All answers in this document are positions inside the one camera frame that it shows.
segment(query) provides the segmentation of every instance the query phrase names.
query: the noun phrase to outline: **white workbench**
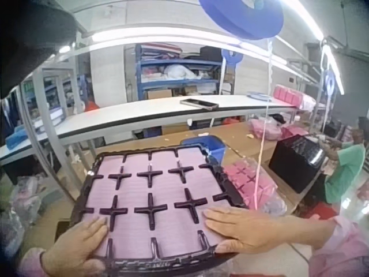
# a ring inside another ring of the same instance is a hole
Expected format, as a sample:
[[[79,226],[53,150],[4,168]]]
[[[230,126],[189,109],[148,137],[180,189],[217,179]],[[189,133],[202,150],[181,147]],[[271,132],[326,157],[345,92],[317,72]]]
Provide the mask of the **white workbench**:
[[[205,100],[219,104],[215,111],[186,106],[179,101],[187,98]],[[63,145],[97,137],[119,134],[166,124],[186,122],[188,119],[202,120],[209,118],[231,117],[250,113],[265,113],[267,103],[243,95],[181,96],[130,102],[101,108],[66,118],[55,127]],[[269,113],[294,111],[290,104],[273,99],[269,102]],[[46,141],[45,133],[37,136],[39,141]],[[31,142],[23,141],[14,149],[7,146],[0,148],[0,164],[4,165],[34,154]]]

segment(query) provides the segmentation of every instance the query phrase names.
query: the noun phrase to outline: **wooden table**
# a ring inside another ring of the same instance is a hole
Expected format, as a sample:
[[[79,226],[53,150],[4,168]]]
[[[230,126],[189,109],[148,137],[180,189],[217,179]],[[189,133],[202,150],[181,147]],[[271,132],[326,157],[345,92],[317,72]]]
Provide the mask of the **wooden table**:
[[[125,143],[109,145],[106,147],[101,147],[97,149],[97,153],[101,152],[112,152],[112,151],[123,151],[129,149],[143,149],[143,148],[151,148],[151,147],[165,147],[170,145],[177,145],[184,139],[190,137],[196,137],[201,133],[209,133],[217,136],[222,139],[222,141],[226,144],[226,150],[223,157],[222,165],[226,166],[228,164],[232,164],[235,161],[251,157],[258,161],[258,156],[260,152],[261,140],[258,138],[249,138],[248,134],[251,132],[248,129],[246,123],[236,123],[231,125],[223,125],[212,128],[205,128],[195,131],[186,131],[181,133],[174,134],[166,134],[159,137],[153,138],[145,138],[142,140],[134,140],[128,141]],[[262,167],[268,172],[268,174],[273,178],[278,186],[278,194],[281,198],[286,202],[287,205],[287,214],[291,214],[298,204],[301,202],[303,197],[307,194],[307,192],[312,187],[312,184],[315,182],[314,178],[313,182],[309,184],[308,187],[301,193],[296,193],[289,185],[286,184],[277,174],[272,172],[272,170],[268,167],[269,161],[273,155],[276,141],[265,141],[263,154],[262,154]]]

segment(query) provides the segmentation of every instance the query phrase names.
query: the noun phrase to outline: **black box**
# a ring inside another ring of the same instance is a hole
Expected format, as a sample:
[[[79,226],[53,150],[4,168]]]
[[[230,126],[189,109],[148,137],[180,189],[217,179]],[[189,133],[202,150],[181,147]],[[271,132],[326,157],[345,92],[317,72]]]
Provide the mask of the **black box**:
[[[314,179],[324,158],[325,153],[317,143],[296,135],[277,143],[269,168],[300,193]]]
[[[222,62],[221,49],[212,46],[203,46],[200,48],[200,57],[206,61]]]

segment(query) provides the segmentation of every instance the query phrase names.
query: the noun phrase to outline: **shelf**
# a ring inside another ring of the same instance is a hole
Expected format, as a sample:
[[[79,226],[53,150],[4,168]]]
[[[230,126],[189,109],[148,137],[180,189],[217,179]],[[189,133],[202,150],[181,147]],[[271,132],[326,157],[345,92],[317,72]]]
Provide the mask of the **shelf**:
[[[175,63],[221,66],[221,62],[203,61],[203,60],[196,60],[196,59],[155,59],[152,61],[141,61],[140,62],[141,66],[165,65],[165,64],[175,64]]]
[[[219,80],[214,79],[183,79],[183,80],[163,80],[163,81],[152,81],[141,83],[142,89],[158,88],[158,87],[170,87],[176,85],[187,85],[187,84],[209,84],[219,83]]]

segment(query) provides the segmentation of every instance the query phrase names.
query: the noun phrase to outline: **worker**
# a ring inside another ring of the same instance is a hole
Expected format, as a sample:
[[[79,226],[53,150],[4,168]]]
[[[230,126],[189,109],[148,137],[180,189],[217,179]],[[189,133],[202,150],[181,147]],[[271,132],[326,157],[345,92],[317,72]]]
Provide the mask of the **worker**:
[[[310,277],[361,277],[369,272],[369,247],[356,225],[345,218],[275,218],[233,207],[213,207],[204,216],[210,229],[228,238],[217,246],[217,253],[262,253],[283,243],[299,243],[315,249],[309,261]],[[81,222],[61,235],[48,251],[27,252],[18,272],[27,277],[101,275],[104,263],[89,257],[107,234],[105,218]]]
[[[354,129],[352,131],[353,141],[342,143],[334,138],[327,137],[329,145],[319,141],[326,156],[338,165],[332,176],[321,174],[314,184],[310,195],[313,194],[318,201],[328,204],[340,203],[342,195],[353,184],[356,177],[363,168],[366,149],[364,146],[364,130]]]

